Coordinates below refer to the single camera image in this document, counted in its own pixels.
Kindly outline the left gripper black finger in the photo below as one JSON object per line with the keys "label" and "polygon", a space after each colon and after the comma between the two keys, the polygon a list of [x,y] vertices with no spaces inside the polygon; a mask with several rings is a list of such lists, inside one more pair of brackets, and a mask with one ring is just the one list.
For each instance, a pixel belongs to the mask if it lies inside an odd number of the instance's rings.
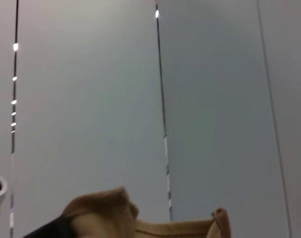
{"label": "left gripper black finger", "polygon": [[71,219],[60,216],[24,236],[24,238],[74,238]]}

